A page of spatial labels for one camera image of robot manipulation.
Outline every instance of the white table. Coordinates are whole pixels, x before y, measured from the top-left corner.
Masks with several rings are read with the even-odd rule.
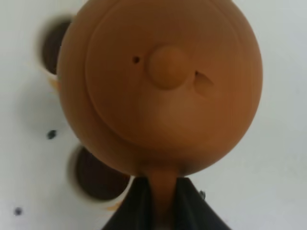
[[[307,1],[235,2],[260,44],[262,99],[239,145],[191,178],[234,230],[305,230]],[[0,2],[0,229],[98,230],[112,214],[69,182],[67,165],[79,142],[35,64],[38,29],[82,5],[82,0]],[[47,140],[52,129],[58,136]],[[16,207],[22,215],[14,215]]]

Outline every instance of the white surface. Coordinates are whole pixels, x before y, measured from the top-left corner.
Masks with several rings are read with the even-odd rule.
[[[234,230],[305,230],[307,2],[236,0],[259,40],[259,111],[239,145],[192,179]],[[75,192],[67,165],[78,140],[34,63],[38,29],[82,0],[0,1],[0,229],[98,230],[104,204]],[[59,131],[46,140],[51,129]],[[23,215],[13,214],[22,207]]]

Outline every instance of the orange teapot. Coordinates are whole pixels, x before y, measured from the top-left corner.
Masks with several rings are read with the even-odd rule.
[[[148,178],[158,226],[172,219],[177,179],[244,136],[262,64],[230,0],[90,0],[64,37],[58,77],[81,142],[108,166]]]

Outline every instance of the clay teapot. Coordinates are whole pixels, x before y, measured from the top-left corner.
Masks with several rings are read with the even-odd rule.
[[[244,136],[262,64],[230,0],[90,0],[65,35],[58,76],[78,138],[108,166],[148,178],[161,217],[178,177]]]

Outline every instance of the teapot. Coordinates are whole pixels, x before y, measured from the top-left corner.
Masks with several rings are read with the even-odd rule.
[[[262,89],[257,40],[230,0],[89,0],[57,72],[77,137],[108,166],[146,179],[152,226],[169,229],[178,179],[236,146]]]

